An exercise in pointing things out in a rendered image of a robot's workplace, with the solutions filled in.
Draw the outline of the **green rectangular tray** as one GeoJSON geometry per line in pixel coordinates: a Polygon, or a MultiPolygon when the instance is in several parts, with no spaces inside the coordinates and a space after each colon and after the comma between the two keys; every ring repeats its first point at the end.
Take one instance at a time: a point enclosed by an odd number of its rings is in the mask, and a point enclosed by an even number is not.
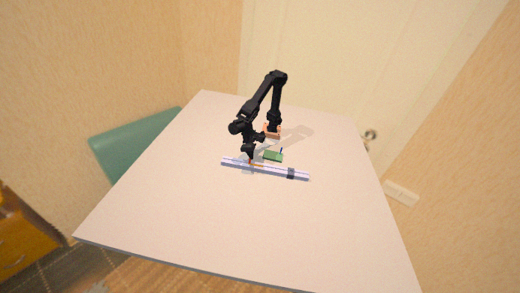
{"type": "Polygon", "coordinates": [[[279,152],[275,152],[275,151],[272,151],[272,150],[266,150],[265,149],[262,158],[270,160],[270,161],[273,161],[273,162],[282,163],[283,153],[279,153],[279,152]]]}

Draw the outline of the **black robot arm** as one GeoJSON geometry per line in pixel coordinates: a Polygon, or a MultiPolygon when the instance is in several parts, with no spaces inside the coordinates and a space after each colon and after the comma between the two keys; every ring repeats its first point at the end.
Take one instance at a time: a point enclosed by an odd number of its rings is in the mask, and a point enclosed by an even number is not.
{"type": "MultiPolygon", "coordinates": [[[[283,121],[281,118],[280,112],[280,99],[283,87],[286,85],[288,80],[288,74],[275,69],[274,71],[270,71],[269,74],[265,75],[265,79],[256,90],[254,96],[247,100],[241,109],[238,111],[236,117],[238,119],[233,120],[233,122],[229,123],[228,131],[232,135],[236,135],[241,133],[242,131],[249,131],[253,129],[252,121],[258,116],[258,112],[260,110],[260,104],[267,95],[268,91],[270,91],[271,87],[273,87],[273,94],[271,100],[271,108],[267,112],[267,120],[269,124],[267,125],[268,132],[277,133],[277,126],[281,125],[283,121]],[[241,114],[245,115],[242,116],[241,114]]],[[[266,134],[264,131],[255,132],[253,131],[252,140],[256,140],[260,143],[265,141],[266,134]]]]}

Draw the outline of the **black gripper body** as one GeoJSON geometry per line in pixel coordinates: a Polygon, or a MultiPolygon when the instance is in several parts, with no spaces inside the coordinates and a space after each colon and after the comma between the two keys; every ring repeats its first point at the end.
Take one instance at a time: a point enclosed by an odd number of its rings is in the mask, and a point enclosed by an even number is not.
{"type": "Polygon", "coordinates": [[[241,152],[254,151],[255,146],[254,146],[253,142],[255,142],[255,140],[252,140],[253,131],[254,131],[253,129],[251,129],[249,131],[242,131],[241,135],[243,135],[244,144],[240,148],[241,152]]]}

